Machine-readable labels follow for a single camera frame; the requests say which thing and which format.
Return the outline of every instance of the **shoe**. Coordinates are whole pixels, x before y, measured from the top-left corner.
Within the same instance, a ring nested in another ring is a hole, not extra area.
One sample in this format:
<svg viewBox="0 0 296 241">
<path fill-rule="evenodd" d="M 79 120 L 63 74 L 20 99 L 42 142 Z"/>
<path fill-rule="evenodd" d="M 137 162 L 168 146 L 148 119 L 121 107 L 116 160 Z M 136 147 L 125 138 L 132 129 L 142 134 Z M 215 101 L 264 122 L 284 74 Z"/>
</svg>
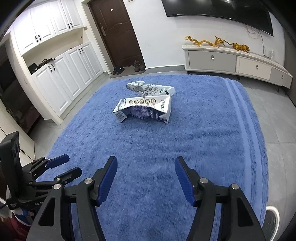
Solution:
<svg viewBox="0 0 296 241">
<path fill-rule="evenodd" d="M 144 63 L 144 60 L 143 59 L 141 59 L 140 69 L 141 70 L 145 70 L 146 69 L 146 66 L 145 66 L 145 63 Z"/>
<path fill-rule="evenodd" d="M 140 68 L 140 61 L 135 60 L 134 70 L 135 70 L 135 72 L 139 72 L 141 70 L 141 68 Z"/>
<path fill-rule="evenodd" d="M 116 71 L 116 74 L 121 74 L 124 70 L 125 70 L 125 68 L 120 66 L 120 67 L 118 67 L 118 70 Z"/>
<path fill-rule="evenodd" d="M 117 71 L 118 71 L 118 67 L 115 67 L 112 74 L 115 75 Z"/>
</svg>

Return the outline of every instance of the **gray tile floor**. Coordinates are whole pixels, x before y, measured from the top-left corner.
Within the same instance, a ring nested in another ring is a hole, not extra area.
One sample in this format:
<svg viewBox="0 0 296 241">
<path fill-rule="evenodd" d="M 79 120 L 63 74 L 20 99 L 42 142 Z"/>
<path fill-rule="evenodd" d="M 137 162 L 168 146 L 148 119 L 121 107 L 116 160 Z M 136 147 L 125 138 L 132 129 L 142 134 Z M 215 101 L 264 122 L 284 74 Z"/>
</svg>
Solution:
<svg viewBox="0 0 296 241">
<path fill-rule="evenodd" d="M 163 72 L 155 74 L 183 74 L 186 72 Z M 70 111 L 64 122 L 57 126 L 41 120 L 30 137 L 35 142 L 36 158 L 46 156 L 54 142 L 87 100 L 105 83 L 129 78 L 129 76 L 109 79 L 105 76 Z M 258 115 L 265 138 L 269 168 L 268 205 L 278 208 L 280 227 L 276 239 L 289 224 L 296 211 L 296 108 L 287 95 L 277 86 L 250 78 L 241 77 Z"/>
</svg>

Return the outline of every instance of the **barcode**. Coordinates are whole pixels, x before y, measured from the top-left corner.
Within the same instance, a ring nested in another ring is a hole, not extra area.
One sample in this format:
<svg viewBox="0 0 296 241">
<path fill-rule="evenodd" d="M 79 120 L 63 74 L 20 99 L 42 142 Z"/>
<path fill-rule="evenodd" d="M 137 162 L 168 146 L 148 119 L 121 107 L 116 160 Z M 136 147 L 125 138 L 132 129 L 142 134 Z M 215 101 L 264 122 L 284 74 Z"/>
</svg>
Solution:
<svg viewBox="0 0 296 241">
<path fill-rule="evenodd" d="M 126 115 L 123 114 L 121 111 L 115 114 L 116 118 L 120 121 L 123 122 L 123 120 L 126 118 Z"/>
</svg>

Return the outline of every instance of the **brown boot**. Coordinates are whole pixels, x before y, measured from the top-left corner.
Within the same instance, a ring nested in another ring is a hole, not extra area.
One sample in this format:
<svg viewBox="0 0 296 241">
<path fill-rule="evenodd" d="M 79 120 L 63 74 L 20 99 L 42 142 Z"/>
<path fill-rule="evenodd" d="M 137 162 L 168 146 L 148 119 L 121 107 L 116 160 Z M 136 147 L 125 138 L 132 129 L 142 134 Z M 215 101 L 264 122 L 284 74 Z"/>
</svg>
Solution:
<svg viewBox="0 0 296 241">
<path fill-rule="evenodd" d="M 145 70 L 146 69 L 146 66 L 145 66 L 145 63 L 144 63 L 144 60 L 143 59 L 141 59 L 140 69 L 141 70 Z"/>
<path fill-rule="evenodd" d="M 135 70 L 135 72 L 139 72 L 141 70 L 141 68 L 140 68 L 140 61 L 135 60 L 134 70 Z"/>
</svg>

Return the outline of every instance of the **blue rug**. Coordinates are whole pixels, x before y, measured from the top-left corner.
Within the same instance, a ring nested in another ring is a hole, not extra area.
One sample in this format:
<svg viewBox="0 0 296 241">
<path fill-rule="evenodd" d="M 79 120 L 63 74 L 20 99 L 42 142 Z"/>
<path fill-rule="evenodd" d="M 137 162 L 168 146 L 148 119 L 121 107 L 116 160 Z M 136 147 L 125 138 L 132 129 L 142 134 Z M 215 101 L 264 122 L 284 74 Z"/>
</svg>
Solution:
<svg viewBox="0 0 296 241">
<path fill-rule="evenodd" d="M 112 111 L 120 98 L 137 96 L 130 81 L 171 85 L 169 123 L 128 118 L 119 123 Z M 186 201 L 174 169 L 183 156 L 187 165 L 213 183 L 237 183 L 263 224 L 268 197 L 264 138 L 244 87 L 216 76 L 159 75 L 113 81 L 99 89 L 69 123 L 48 157 L 68 154 L 70 161 L 48 170 L 39 180 L 80 167 L 78 184 L 118 159 L 109 196 L 97 209 L 107 241 L 186 240 L 196 209 Z M 218 235 L 220 205 L 212 240 Z M 76 209 L 75 235 L 81 240 Z"/>
</svg>

